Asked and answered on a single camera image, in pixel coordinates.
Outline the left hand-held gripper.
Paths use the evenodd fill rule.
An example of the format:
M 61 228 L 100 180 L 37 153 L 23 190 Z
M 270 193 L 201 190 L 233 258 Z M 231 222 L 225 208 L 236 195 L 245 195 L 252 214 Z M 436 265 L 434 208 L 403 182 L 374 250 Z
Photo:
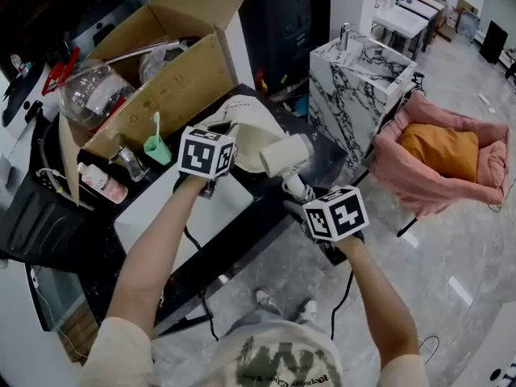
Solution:
M 228 133 L 219 134 L 212 127 L 223 126 L 216 122 L 211 126 L 187 126 L 181 135 L 177 169 L 180 173 L 206 179 L 200 196 L 211 199 L 217 180 L 226 176 L 234 164 L 236 154 L 236 125 Z

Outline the cream cloth bag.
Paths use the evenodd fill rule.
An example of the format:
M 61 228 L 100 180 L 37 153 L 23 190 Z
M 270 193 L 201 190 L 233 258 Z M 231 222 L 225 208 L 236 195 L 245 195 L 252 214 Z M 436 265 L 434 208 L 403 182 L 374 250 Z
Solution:
M 202 121 L 203 124 L 224 121 L 236 124 L 238 148 L 235 164 L 249 173 L 263 173 L 260 150 L 287 135 L 269 110 L 257 99 L 247 95 L 235 95 Z

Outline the person's left forearm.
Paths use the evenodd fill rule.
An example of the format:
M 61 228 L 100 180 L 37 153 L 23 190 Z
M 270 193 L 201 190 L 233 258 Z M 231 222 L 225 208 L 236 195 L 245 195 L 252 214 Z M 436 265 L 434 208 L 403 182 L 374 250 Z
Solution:
M 129 251 L 107 316 L 122 318 L 154 337 L 156 311 L 172 272 L 183 230 L 206 179 L 189 175 Z

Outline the clear plastic bag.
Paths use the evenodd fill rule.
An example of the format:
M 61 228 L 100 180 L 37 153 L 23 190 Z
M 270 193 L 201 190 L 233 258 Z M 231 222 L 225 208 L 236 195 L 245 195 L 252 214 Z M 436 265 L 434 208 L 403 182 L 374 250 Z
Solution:
M 153 48 L 143 55 L 139 62 L 139 81 L 146 84 L 168 63 L 179 57 L 189 48 L 185 42 L 171 42 Z

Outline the green plastic cup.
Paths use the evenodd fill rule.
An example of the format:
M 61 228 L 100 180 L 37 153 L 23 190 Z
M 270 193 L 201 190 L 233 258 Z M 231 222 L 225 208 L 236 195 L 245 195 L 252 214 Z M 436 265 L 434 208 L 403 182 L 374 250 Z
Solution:
M 160 135 L 152 135 L 147 139 L 144 143 L 144 152 L 162 165 L 167 165 L 172 159 L 172 154 Z

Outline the brown cardboard box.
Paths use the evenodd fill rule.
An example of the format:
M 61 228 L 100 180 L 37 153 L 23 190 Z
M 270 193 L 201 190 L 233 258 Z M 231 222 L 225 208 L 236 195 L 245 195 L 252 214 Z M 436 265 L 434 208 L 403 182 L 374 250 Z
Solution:
M 161 39 L 196 37 L 198 41 L 172 60 L 150 81 L 139 80 L 137 59 L 121 60 L 114 70 L 135 87 L 95 133 L 60 118 L 60 150 L 71 199 L 78 203 L 80 150 L 109 160 L 120 141 L 137 152 L 154 131 L 152 116 L 160 113 L 160 130 L 169 137 L 237 84 L 223 32 L 244 0 L 150 0 L 119 24 L 91 53 L 109 60 Z

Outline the person's right shoe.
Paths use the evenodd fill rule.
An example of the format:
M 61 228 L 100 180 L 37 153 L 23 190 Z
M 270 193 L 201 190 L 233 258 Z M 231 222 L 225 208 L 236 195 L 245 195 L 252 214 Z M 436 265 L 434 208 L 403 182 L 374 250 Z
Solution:
M 318 303 L 314 298 L 307 298 L 298 308 L 296 323 L 313 323 L 318 312 Z

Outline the person's shoe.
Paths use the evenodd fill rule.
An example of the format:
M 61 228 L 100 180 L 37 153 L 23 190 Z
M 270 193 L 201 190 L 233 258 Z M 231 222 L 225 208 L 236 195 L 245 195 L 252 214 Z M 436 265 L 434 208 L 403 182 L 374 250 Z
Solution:
M 280 318 L 283 316 L 273 297 L 265 289 L 257 289 L 254 293 L 254 298 L 258 309 L 267 311 L 270 314 L 279 316 Z
M 318 312 L 318 303 L 314 298 L 307 298 L 298 308 L 296 323 L 313 323 Z

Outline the marble pattern sink cabinet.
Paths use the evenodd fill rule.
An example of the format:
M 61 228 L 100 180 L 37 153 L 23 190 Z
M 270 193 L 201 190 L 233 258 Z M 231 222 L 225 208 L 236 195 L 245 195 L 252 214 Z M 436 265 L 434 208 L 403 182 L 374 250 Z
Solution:
M 417 63 L 358 35 L 310 53 L 309 123 L 342 148 L 354 177 L 384 117 L 407 92 Z

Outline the person's grey trousers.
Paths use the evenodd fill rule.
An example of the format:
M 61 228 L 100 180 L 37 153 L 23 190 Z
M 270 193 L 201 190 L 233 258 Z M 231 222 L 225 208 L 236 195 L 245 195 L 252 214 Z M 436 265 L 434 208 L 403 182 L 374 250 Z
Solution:
M 313 320 L 307 320 L 304 318 L 295 318 L 294 320 L 288 320 L 284 319 L 283 314 L 278 309 L 263 309 L 263 308 L 256 308 L 253 311 L 251 311 L 249 314 L 246 314 L 231 326 L 229 331 L 226 333 L 226 336 L 233 333 L 237 329 L 240 329 L 241 327 L 249 327 L 249 326 L 256 326 L 263 323 L 296 323 L 299 325 L 304 325 L 306 327 L 310 327 L 315 331 L 318 331 L 322 334 L 325 333 L 325 331 L 318 327 Z

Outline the tall black cabinet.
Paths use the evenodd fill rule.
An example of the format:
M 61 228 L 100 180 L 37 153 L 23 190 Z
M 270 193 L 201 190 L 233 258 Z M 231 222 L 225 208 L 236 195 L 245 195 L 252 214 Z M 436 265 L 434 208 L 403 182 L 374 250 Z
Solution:
M 239 8 L 255 87 L 272 95 L 308 77 L 329 41 L 331 0 L 244 0 Z

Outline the person's printed white t-shirt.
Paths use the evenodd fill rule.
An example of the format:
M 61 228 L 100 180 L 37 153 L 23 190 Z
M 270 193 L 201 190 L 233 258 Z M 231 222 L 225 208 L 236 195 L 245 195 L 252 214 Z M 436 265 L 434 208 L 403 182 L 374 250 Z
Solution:
M 156 387 L 152 344 L 135 324 L 107 318 L 82 369 L 81 387 Z M 344 387 L 327 335 L 285 320 L 237 328 L 190 387 Z

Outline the black appliance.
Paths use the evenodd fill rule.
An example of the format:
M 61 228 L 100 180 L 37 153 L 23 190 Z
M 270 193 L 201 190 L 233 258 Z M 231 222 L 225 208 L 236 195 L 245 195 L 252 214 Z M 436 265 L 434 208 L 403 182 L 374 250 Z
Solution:
M 70 273 L 112 273 L 123 262 L 108 236 L 114 209 L 105 198 L 89 195 L 86 206 L 76 206 L 29 172 L 0 216 L 0 253 Z

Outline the white and black device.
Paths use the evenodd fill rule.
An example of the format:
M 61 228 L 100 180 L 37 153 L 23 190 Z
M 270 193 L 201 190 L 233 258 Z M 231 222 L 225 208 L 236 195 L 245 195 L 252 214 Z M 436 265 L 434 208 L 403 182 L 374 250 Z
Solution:
M 38 61 L 26 76 L 17 77 L 4 93 L 7 99 L 2 112 L 2 127 L 12 136 L 20 137 L 28 123 L 41 112 L 51 123 L 59 113 L 57 92 L 42 95 L 51 68 Z

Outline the wooden boards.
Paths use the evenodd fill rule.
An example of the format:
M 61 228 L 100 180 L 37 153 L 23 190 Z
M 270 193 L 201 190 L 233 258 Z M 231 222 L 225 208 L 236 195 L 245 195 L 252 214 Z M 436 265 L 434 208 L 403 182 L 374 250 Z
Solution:
M 83 301 L 58 328 L 60 341 L 71 362 L 84 365 L 99 328 L 88 303 Z

